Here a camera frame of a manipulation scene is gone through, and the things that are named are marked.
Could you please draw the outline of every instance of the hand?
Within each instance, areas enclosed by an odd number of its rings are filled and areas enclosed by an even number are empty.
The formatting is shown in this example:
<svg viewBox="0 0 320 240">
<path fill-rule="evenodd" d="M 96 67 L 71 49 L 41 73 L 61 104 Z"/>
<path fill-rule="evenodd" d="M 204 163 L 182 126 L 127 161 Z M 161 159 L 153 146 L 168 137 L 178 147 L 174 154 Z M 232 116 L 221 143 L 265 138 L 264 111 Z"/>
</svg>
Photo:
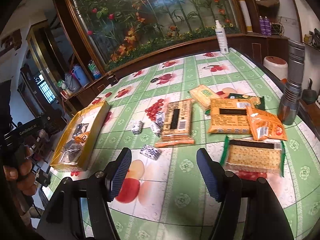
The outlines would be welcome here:
<svg viewBox="0 0 320 240">
<path fill-rule="evenodd" d="M 25 157 L 31 156 L 29 147 L 26 146 Z M 16 180 L 18 178 L 18 171 L 9 166 L 3 166 L 4 174 L 7 181 Z M 22 176 L 28 175 L 25 179 L 17 182 L 17 188 L 23 192 L 24 195 L 32 196 L 36 193 L 37 187 L 35 185 L 36 177 L 34 173 L 30 172 L 32 169 L 32 162 L 29 159 L 19 167 Z"/>
</svg>

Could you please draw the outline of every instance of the barcode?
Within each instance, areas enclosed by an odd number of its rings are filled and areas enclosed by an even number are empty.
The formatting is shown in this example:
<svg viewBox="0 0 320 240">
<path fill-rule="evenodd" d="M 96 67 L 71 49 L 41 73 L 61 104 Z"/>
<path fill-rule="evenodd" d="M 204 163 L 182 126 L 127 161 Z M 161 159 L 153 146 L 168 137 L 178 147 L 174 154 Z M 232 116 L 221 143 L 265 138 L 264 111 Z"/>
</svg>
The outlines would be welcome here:
<svg viewBox="0 0 320 240">
<path fill-rule="evenodd" d="M 247 106 L 251 106 L 250 103 L 237 103 L 237 108 L 247 108 Z"/>
<path fill-rule="evenodd" d="M 257 134 L 258 134 L 258 138 L 261 138 L 262 136 L 267 136 L 268 135 L 268 127 L 264 126 L 264 127 L 259 127 L 257 129 Z"/>
<path fill-rule="evenodd" d="M 282 147 L 281 147 L 281 143 L 275 143 L 274 144 L 274 149 L 282 149 Z"/>
<path fill-rule="evenodd" d="M 178 129 L 179 130 L 184 130 L 187 126 L 187 120 L 181 120 L 179 121 Z"/>
</svg>

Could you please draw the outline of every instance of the open box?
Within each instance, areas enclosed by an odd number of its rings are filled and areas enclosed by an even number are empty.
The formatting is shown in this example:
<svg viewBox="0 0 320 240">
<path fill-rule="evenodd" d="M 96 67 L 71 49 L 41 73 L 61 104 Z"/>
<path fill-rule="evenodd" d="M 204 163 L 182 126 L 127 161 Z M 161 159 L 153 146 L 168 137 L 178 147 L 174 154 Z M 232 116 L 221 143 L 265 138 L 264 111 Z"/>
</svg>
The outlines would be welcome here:
<svg viewBox="0 0 320 240">
<path fill-rule="evenodd" d="M 109 109 L 110 105 L 106 101 L 102 101 L 95 105 L 88 106 L 76 113 L 60 138 L 60 141 L 53 154 L 53 158 L 50 162 L 50 166 L 52 166 L 55 170 L 62 172 L 85 171 L 87 169 L 94 144 L 97 140 Z M 82 148 L 79 159 L 77 160 L 76 164 L 73 165 L 59 163 L 63 146 L 71 140 L 76 126 L 80 123 L 88 123 L 86 131 L 90 131 L 90 133 L 86 143 Z"/>
</svg>

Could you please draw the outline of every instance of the purple bottle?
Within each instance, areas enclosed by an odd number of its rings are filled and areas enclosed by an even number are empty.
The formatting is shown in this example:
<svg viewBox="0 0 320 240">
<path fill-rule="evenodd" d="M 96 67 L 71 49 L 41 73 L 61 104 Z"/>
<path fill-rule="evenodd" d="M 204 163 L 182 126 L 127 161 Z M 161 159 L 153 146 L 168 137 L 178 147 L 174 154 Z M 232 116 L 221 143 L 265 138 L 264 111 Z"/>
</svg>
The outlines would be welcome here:
<svg viewBox="0 0 320 240">
<path fill-rule="evenodd" d="M 261 16 L 259 17 L 259 23 L 260 23 L 261 34 L 266 35 L 266 26 Z"/>
<path fill-rule="evenodd" d="M 271 36 L 271 24 L 266 16 L 264 17 L 264 25 L 266 28 L 266 35 Z"/>
</svg>

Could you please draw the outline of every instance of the white spray bottle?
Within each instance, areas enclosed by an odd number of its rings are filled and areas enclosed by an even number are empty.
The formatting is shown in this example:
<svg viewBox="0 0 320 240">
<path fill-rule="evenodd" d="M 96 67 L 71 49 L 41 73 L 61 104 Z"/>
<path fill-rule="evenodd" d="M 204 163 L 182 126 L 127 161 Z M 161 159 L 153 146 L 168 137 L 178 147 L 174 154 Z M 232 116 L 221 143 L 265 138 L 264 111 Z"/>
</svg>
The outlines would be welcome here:
<svg viewBox="0 0 320 240">
<path fill-rule="evenodd" d="M 224 32 L 224 28 L 221 27 L 218 20 L 216 20 L 216 35 L 217 35 L 221 54 L 228 54 L 229 49 L 228 49 L 227 36 L 226 36 L 226 33 Z"/>
</svg>

